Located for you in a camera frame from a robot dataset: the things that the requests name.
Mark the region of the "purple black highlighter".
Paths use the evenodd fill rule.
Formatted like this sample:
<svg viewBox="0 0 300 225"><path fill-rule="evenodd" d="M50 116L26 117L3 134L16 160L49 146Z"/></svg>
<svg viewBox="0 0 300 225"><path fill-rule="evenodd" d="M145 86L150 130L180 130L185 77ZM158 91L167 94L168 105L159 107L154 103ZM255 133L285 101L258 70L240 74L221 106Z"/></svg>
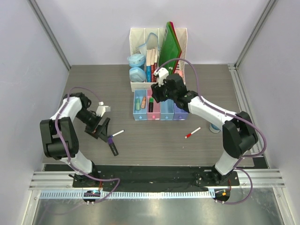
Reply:
<svg viewBox="0 0 300 225"><path fill-rule="evenodd" d="M118 156L118 150L117 150L117 148L116 148L116 146L115 146L115 144L114 144L114 142L113 142L113 138L110 136L110 137L108 137L108 145L109 145L109 147L110 147L110 149L111 149L111 151L112 151L112 153L113 153L113 155L114 156Z"/></svg>

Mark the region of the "purple capped white pen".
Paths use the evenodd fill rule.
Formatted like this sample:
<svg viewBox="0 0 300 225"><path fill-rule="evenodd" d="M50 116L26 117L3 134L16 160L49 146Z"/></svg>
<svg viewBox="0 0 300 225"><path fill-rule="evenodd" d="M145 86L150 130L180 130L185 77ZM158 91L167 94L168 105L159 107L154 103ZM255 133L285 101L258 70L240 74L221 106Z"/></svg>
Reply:
<svg viewBox="0 0 300 225"><path fill-rule="evenodd" d="M115 136L117 136L117 135L119 135L119 134L122 134L124 131L125 131L125 130L121 130L121 131L119 131L119 132L117 132L117 133L115 133L115 134L113 134L113 135L110 135L110 138L113 138L113 137L115 137Z"/></svg>

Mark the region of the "blue drawer bin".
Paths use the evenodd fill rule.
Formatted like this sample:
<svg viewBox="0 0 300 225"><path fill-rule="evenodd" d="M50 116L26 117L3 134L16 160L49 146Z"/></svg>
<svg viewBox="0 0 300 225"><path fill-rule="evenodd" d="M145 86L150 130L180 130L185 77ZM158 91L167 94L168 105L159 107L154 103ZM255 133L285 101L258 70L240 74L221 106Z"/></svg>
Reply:
<svg viewBox="0 0 300 225"><path fill-rule="evenodd" d="M160 119L161 120L173 120L174 118L174 107L173 101L168 99L160 102Z"/></svg>
<svg viewBox="0 0 300 225"><path fill-rule="evenodd" d="M135 109L135 101L137 98L140 99L140 104L142 101L143 97L147 97L147 91L146 90L135 90L134 91L134 100L133 100L133 117L134 120L136 121L140 121L140 120L147 120L147 104L145 109L140 109L139 111L137 111Z"/></svg>

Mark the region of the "green black highlighter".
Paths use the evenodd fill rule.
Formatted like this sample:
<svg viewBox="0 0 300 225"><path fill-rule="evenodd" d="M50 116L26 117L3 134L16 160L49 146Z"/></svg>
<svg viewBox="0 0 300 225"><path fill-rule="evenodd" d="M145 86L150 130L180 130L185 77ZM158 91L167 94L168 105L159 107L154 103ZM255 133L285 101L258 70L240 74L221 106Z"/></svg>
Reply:
<svg viewBox="0 0 300 225"><path fill-rule="evenodd" d="M148 112L153 112L154 99L152 97L149 98Z"/></svg>

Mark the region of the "pink drawer bin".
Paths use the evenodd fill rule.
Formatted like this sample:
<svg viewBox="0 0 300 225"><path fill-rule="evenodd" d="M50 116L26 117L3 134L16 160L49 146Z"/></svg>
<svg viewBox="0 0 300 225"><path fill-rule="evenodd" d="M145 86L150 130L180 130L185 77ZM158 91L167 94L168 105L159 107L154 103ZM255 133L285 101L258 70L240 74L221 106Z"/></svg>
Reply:
<svg viewBox="0 0 300 225"><path fill-rule="evenodd" d="M160 104L154 99L153 112L148 112L149 98L152 97L152 90L147 90L147 119L148 120L159 120L160 119Z"/></svg>

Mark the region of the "orange mini highlighter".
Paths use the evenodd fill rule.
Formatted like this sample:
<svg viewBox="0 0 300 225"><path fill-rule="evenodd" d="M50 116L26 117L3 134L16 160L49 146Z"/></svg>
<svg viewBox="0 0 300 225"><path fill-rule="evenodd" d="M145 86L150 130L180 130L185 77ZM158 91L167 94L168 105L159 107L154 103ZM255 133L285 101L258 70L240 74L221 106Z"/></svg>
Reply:
<svg viewBox="0 0 300 225"><path fill-rule="evenodd" d="M144 96L142 98L142 101L141 101L141 109L145 109L145 107L146 107L146 100L147 100L147 98Z"/></svg>

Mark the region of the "light green mini highlighter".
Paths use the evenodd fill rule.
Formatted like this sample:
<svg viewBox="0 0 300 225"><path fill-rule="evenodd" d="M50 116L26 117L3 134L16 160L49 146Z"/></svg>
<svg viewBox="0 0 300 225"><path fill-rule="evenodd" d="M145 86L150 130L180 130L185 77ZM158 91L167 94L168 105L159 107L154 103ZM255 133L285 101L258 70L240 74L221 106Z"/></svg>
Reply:
<svg viewBox="0 0 300 225"><path fill-rule="evenodd" d="M137 111L139 111L141 108L140 108L140 99L139 98L137 98L136 99L136 101L135 101L135 109L137 110Z"/></svg>

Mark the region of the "red capped white pen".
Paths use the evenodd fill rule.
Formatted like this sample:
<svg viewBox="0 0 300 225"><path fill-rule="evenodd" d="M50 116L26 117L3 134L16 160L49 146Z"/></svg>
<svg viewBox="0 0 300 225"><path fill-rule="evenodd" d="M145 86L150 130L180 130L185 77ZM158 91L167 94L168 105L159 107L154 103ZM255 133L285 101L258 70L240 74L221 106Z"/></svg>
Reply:
<svg viewBox="0 0 300 225"><path fill-rule="evenodd" d="M185 136L185 139L188 139L190 136L192 136L194 133L198 132L201 129L201 127L198 127L197 129L195 129L194 131L190 132L189 134L187 134Z"/></svg>

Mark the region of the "blue washi tape roll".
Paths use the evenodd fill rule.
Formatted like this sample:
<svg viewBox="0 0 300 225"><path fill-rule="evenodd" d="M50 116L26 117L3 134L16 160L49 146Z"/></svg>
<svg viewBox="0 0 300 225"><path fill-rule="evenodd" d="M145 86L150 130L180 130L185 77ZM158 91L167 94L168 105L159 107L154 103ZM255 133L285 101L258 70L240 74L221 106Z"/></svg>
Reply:
<svg viewBox="0 0 300 225"><path fill-rule="evenodd" d="M210 124L209 130L214 134L217 134L220 132L220 129L212 123Z"/></svg>

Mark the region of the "purple drawer bin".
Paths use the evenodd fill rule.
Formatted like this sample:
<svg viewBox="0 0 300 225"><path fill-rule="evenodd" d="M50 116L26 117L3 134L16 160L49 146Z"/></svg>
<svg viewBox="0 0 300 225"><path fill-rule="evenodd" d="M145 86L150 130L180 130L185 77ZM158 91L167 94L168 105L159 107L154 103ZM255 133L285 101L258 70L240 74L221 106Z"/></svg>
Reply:
<svg viewBox="0 0 300 225"><path fill-rule="evenodd" d="M188 117L188 112L180 109L175 103L173 103L174 116L173 120L186 120Z"/></svg>

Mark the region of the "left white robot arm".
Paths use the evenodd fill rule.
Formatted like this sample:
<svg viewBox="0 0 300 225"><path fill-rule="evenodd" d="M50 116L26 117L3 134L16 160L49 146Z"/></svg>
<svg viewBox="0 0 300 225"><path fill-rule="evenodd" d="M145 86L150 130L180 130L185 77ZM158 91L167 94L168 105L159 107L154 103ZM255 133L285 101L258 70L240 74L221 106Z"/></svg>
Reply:
<svg viewBox="0 0 300 225"><path fill-rule="evenodd" d="M95 111L90 111L90 106L91 100L82 92L66 94L59 110L40 122L40 133L46 157L69 165L75 171L75 182L95 187L100 183L100 176L94 162L79 150L73 121L79 119L85 124L85 133L107 143L110 118L104 119L103 116L111 108L103 102L98 103Z"/></svg>

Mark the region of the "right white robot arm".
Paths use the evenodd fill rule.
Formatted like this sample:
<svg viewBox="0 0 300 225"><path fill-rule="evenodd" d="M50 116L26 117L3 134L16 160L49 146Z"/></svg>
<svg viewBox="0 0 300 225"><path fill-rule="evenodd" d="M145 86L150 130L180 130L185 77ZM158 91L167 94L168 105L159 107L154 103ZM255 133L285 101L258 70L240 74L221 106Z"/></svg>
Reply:
<svg viewBox="0 0 300 225"><path fill-rule="evenodd" d="M222 132L224 152L213 165L212 181L223 185L228 181L239 159L258 141L255 129L248 113L235 113L216 106L196 92L187 90L179 74L159 75L154 73L157 82L151 86L152 97L160 103L172 100L179 109L197 115L215 125Z"/></svg>

